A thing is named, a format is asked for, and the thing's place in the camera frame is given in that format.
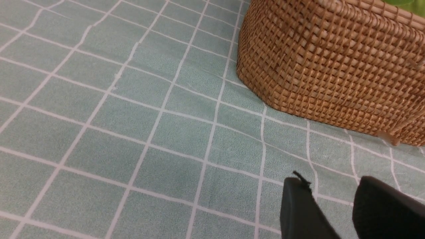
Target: wicker basket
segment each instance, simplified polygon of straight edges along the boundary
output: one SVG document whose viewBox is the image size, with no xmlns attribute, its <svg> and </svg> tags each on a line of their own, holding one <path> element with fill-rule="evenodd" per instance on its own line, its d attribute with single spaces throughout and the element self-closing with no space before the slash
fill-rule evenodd
<svg viewBox="0 0 425 239">
<path fill-rule="evenodd" d="M 252 0 L 237 73 L 277 110 L 425 145 L 424 29 L 379 0 Z"/>
</svg>

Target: small black tab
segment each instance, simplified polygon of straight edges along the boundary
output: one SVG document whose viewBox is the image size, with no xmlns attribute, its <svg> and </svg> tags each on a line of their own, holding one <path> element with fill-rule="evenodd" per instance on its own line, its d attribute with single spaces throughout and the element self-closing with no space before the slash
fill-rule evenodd
<svg viewBox="0 0 425 239">
<path fill-rule="evenodd" d="M 293 171 L 292 172 L 293 174 L 295 174 L 300 180 L 301 180 L 301 182 L 302 182 L 302 184 L 303 184 L 303 187 L 305 188 L 305 189 L 307 189 L 310 193 L 312 193 L 312 189 L 310 188 L 310 184 L 311 184 L 311 182 L 309 182 L 309 181 L 307 181 L 303 176 L 301 176 L 301 174 L 300 173 L 298 173 L 297 171 Z"/>
</svg>

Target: black object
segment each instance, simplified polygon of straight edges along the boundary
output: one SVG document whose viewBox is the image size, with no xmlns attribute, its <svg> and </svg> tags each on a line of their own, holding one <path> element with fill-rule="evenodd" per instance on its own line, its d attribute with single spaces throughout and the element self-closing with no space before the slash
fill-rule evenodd
<svg viewBox="0 0 425 239">
<path fill-rule="evenodd" d="M 280 227 L 282 239 L 340 239 L 315 202 L 310 182 L 284 181 Z M 425 239 L 425 205 L 384 182 L 363 176 L 356 190 L 353 223 L 360 239 Z"/>
<path fill-rule="evenodd" d="M 364 176 L 354 197 L 353 223 L 360 239 L 425 239 L 425 205 Z"/>
</svg>

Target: fabric surface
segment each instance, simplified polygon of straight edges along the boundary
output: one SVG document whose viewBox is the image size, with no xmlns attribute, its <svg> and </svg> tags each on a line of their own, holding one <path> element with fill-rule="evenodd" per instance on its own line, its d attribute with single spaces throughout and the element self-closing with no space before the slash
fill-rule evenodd
<svg viewBox="0 0 425 239">
<path fill-rule="evenodd" d="M 278 239 L 300 172 L 343 238 L 374 176 L 424 202 L 421 148 L 266 107 L 240 0 L 0 1 L 0 238 Z"/>
</svg>

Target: green plant leaf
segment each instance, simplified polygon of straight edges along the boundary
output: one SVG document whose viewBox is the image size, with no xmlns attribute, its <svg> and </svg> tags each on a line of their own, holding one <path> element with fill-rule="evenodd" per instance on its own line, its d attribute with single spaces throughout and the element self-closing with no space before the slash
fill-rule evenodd
<svg viewBox="0 0 425 239">
<path fill-rule="evenodd" d="M 414 2 L 414 0 L 383 0 L 383 1 L 394 6 L 405 5 L 405 4 Z"/>
</svg>

